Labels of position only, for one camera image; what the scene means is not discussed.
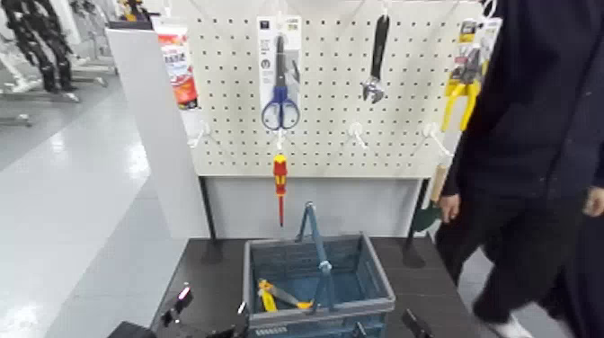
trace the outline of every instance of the basket handle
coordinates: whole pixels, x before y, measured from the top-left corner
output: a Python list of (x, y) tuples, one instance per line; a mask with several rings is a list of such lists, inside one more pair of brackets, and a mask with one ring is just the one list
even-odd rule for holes
[(319, 278), (319, 283), (316, 286), (315, 292), (315, 301), (313, 301), (313, 307), (311, 308), (310, 313), (314, 313), (318, 306), (319, 296), (323, 289), (327, 289), (327, 297), (329, 302), (329, 310), (334, 311), (334, 297), (333, 297), (333, 278), (332, 278), (332, 265), (327, 260), (327, 253), (325, 253), (325, 247), (323, 244), (323, 238), (321, 234), (319, 234), (319, 228), (316, 225), (316, 215), (315, 215), (315, 205), (313, 202), (307, 202), (304, 207), (304, 216), (302, 217), (302, 225), (300, 226), (300, 232), (296, 236), (295, 242), (302, 241), (304, 238), (304, 230), (306, 228), (306, 221), (310, 223), (311, 235), (313, 237), (313, 241), (315, 242), (316, 254), (319, 258), (319, 271), (321, 272), (321, 277)]

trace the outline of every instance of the scissors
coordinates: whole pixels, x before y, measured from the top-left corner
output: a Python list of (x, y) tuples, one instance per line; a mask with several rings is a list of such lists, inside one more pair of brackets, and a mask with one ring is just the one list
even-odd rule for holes
[(449, 128), (449, 121), (451, 119), (451, 112), (455, 105), (455, 101), (460, 95), (463, 95), (464, 92), (467, 92), (467, 104), (464, 115), (461, 118), (461, 123), (459, 124), (459, 129), (461, 131), (466, 130), (467, 123), (470, 121), (472, 113), (474, 112), (474, 107), (476, 106), (476, 97), (480, 94), (481, 74), (480, 48), (474, 47), (472, 51), (470, 51), (467, 61), (461, 69), (459, 83), (456, 85), (455, 89), (453, 89), (453, 92), (451, 92), (449, 100), (447, 101), (445, 117), (442, 121), (442, 126), (440, 127), (443, 132)]
[(272, 88), (272, 99), (262, 109), (262, 124), (270, 130), (292, 129), (300, 120), (300, 110), (288, 98), (288, 85), (285, 83), (285, 54), (283, 53), (283, 35), (277, 37), (276, 78)]

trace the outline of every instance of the blue-handled scissors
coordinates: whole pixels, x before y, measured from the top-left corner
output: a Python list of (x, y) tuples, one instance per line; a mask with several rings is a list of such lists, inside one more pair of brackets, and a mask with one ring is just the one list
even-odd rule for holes
[(292, 129), (300, 120), (300, 110), (288, 98), (288, 85), (285, 82), (285, 54), (283, 53), (283, 35), (277, 37), (277, 68), (272, 99), (262, 109), (262, 124), (270, 130)]

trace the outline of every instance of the yellow-handled pliers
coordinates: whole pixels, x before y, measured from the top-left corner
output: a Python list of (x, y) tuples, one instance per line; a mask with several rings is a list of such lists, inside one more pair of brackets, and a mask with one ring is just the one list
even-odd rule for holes
[(455, 86), (451, 92), (451, 95), (449, 96), (449, 100), (447, 101), (447, 106), (445, 107), (445, 117), (443, 118), (442, 126), (440, 127), (443, 132), (447, 131), (449, 128), (451, 111), (453, 110), (455, 101), (459, 95), (462, 95), (464, 92), (467, 93), (467, 104), (464, 115), (461, 118), (461, 123), (459, 124), (459, 129), (461, 131), (466, 130), (467, 123), (470, 121), (472, 113), (474, 112), (474, 107), (476, 106), (476, 97), (478, 97), (478, 94), (480, 94), (480, 77), (482, 76), (481, 70), (480, 48), (473, 48), (467, 56), (464, 66), (461, 68), (459, 84)]

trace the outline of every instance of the person's hand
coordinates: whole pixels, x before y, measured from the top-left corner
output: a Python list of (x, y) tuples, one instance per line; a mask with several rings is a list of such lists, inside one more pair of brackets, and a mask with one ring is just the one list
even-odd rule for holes
[(604, 213), (604, 188), (591, 187), (587, 195), (583, 213), (596, 218)]
[(461, 198), (459, 198), (459, 194), (440, 197), (439, 207), (442, 213), (442, 223), (448, 224), (457, 217), (460, 204)]

